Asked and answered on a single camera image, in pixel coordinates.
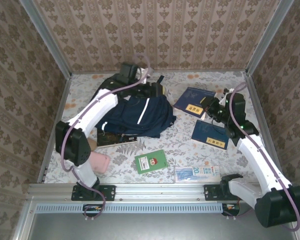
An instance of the gray metal surface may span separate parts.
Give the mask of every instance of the gray metal surface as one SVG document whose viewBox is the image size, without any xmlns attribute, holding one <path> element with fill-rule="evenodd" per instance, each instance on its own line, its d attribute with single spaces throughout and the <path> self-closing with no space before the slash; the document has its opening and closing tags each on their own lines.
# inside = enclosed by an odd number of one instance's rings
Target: gray metal surface
<svg viewBox="0 0 300 240">
<path fill-rule="evenodd" d="M 36 214 L 30 240 L 294 240 L 281 226 L 263 228 L 253 212 L 221 214 L 116 214 L 95 220 L 82 214 Z"/>
<path fill-rule="evenodd" d="M 274 38 L 279 26 L 284 20 L 294 0 L 282 0 L 279 2 L 277 9 L 275 10 L 272 19 L 266 27 L 262 38 L 260 39 L 258 46 L 256 47 L 246 70 L 248 74 L 252 75 L 258 66 L 261 58 L 265 54 L 271 40 Z"/>
</svg>

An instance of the navy blue backpack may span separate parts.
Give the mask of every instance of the navy blue backpack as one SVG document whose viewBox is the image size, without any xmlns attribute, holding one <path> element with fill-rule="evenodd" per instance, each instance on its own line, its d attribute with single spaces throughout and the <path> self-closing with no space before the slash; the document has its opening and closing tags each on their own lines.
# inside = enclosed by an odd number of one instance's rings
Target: navy blue backpack
<svg viewBox="0 0 300 240">
<path fill-rule="evenodd" d="M 96 125 L 114 134 L 160 138 L 160 133 L 176 120 L 165 95 L 149 98 L 131 96 L 121 99 Z"/>
</svg>

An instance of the floral tablecloth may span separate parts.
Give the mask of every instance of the floral tablecloth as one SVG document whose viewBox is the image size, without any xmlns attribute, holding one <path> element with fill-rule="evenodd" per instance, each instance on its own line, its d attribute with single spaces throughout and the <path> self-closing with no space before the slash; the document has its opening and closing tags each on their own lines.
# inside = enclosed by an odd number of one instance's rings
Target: floral tablecloth
<svg viewBox="0 0 300 240">
<path fill-rule="evenodd" d="M 244 82 L 243 72 L 169 72 L 155 73 L 151 81 L 156 81 L 164 75 L 162 85 L 166 95 L 173 105 L 187 87 L 207 89 L 221 93 L 224 88 L 234 88 Z M 98 86 L 112 74 L 80 74 L 73 75 L 69 95 L 66 100 L 62 120 L 67 121 L 79 113 L 89 102 Z M 246 100 L 247 119 L 259 129 L 255 111 L 247 89 L 242 91 Z M 197 117 L 173 109 L 177 119 L 172 127 L 161 133 L 160 139 L 139 137 L 138 143 L 96 149 L 98 153 L 110 156 L 111 161 L 105 174 L 100 174 L 103 184 L 124 183 L 174 183 L 175 166 L 220 166 L 221 176 L 227 174 L 242 174 L 248 181 L 256 182 L 257 178 L 249 166 L 247 159 L 230 141 L 227 150 L 222 150 L 191 140 Z M 96 140 L 94 129 L 90 137 Z M 135 156 L 163 149 L 168 168 L 139 175 Z M 75 183 L 73 174 L 64 172 L 61 168 L 60 154 L 55 150 L 45 177 L 45 183 Z"/>
</svg>

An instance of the pink object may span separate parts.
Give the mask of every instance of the pink object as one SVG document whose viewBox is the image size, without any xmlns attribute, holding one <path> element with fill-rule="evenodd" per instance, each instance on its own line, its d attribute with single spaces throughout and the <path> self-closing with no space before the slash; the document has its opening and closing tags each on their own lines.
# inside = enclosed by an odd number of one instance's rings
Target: pink object
<svg viewBox="0 0 300 240">
<path fill-rule="evenodd" d="M 104 174 L 110 163 L 110 157 L 92 151 L 88 159 L 90 162 L 92 171 L 97 174 Z"/>
</svg>

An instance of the blue booklet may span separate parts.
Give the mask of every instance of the blue booklet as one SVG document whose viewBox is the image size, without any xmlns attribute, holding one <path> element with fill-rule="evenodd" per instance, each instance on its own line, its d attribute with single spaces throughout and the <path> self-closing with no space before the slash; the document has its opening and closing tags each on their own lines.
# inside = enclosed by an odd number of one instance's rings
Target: blue booklet
<svg viewBox="0 0 300 240">
<path fill-rule="evenodd" d="M 224 150 L 227 149 L 229 142 L 223 127 L 200 120 L 196 121 L 191 139 Z"/>
<path fill-rule="evenodd" d="M 188 87 L 173 106 L 187 114 L 201 118 L 204 114 L 204 109 L 201 107 L 201 102 L 205 99 L 205 97 L 213 97 L 215 94 L 216 93 L 214 91 Z"/>
</svg>

